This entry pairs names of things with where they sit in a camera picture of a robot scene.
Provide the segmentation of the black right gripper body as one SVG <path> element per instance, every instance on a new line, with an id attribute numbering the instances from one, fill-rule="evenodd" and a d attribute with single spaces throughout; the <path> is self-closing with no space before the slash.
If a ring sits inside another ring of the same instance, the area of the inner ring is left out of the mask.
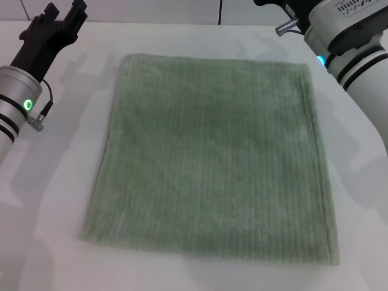
<path id="1" fill-rule="evenodd" d="M 254 0 L 257 6 L 277 5 L 281 7 L 290 19 L 298 20 L 297 27 L 306 31 L 310 26 L 309 14 L 322 0 Z"/>

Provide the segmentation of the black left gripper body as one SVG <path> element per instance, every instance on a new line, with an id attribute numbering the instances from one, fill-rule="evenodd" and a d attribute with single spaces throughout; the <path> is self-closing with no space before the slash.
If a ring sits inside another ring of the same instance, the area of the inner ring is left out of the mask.
<path id="1" fill-rule="evenodd" d="M 77 40 L 78 23 L 35 17 L 19 38 L 24 43 L 10 65 L 41 82 L 57 54 Z"/>

